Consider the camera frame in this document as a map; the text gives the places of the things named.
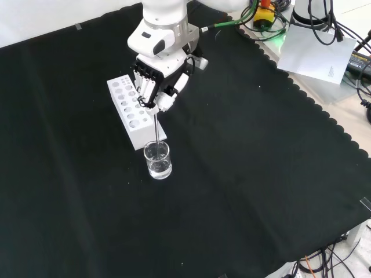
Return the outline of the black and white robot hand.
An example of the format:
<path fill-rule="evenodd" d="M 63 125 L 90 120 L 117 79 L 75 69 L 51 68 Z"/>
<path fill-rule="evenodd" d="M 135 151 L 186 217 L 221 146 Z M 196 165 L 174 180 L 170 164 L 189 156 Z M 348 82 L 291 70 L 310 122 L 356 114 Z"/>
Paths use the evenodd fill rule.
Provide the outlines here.
<path fill-rule="evenodd" d="M 150 115 L 166 112 L 186 88 L 195 71 L 204 71 L 208 63 L 199 47 L 190 52 L 189 45 L 153 58 L 137 55 L 133 73 L 139 105 Z"/>

